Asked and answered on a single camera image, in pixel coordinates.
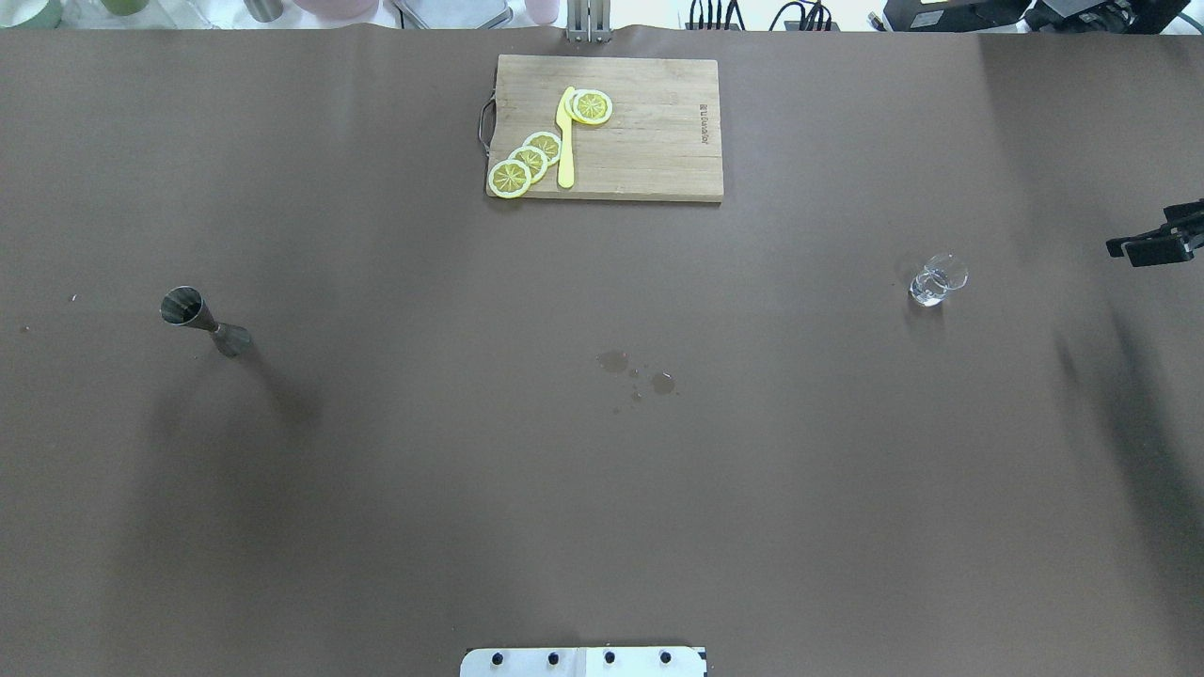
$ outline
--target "cutting board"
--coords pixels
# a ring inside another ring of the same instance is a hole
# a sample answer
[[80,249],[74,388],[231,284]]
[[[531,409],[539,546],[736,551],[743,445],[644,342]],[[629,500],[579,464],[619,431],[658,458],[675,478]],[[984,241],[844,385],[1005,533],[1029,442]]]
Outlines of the cutting board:
[[556,106],[569,86],[606,92],[614,113],[573,124],[573,188],[556,186],[553,166],[523,199],[722,201],[719,64],[697,59],[500,55],[486,194],[489,167],[527,136],[560,135]]

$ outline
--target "liquid spill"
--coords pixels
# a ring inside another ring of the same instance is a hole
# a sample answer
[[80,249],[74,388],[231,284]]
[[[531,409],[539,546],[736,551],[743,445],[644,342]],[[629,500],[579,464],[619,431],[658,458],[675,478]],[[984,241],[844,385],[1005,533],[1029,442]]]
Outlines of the liquid spill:
[[601,365],[604,371],[610,373],[622,373],[624,371],[627,371],[628,358],[627,353],[624,353],[622,351],[607,351],[595,359],[597,359],[598,365]]
[[653,377],[653,392],[657,395],[668,395],[677,388],[677,382],[666,372],[660,372]]

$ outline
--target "metal jigger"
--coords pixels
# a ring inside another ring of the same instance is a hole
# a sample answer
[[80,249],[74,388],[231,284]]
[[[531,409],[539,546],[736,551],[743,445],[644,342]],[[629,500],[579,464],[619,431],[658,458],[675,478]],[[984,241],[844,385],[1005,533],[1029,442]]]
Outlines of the metal jigger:
[[213,313],[201,293],[191,287],[177,287],[163,298],[159,306],[163,320],[172,326],[191,326],[209,332],[218,352],[228,358],[237,357],[250,347],[250,331],[234,324],[213,320]]

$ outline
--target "lime slice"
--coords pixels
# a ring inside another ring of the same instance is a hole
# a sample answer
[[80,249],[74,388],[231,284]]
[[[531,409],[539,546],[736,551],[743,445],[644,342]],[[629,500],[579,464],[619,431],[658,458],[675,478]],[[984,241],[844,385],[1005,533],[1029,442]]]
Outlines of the lime slice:
[[602,124],[613,112],[614,102],[597,89],[578,89],[569,99],[569,114],[579,123]]
[[531,183],[536,183],[548,173],[548,154],[535,146],[519,146],[510,153],[512,160],[519,160],[531,170]]
[[498,198],[518,198],[531,188],[531,170],[521,160],[502,160],[489,170],[489,188]]
[[527,136],[524,146],[535,146],[548,155],[548,164],[554,165],[560,161],[560,137],[550,131],[537,131]]

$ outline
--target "metal bracket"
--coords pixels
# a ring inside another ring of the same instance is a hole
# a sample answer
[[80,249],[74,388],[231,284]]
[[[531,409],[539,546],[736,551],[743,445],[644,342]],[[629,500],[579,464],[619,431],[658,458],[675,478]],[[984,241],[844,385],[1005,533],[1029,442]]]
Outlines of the metal bracket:
[[568,0],[569,42],[610,42],[610,0]]

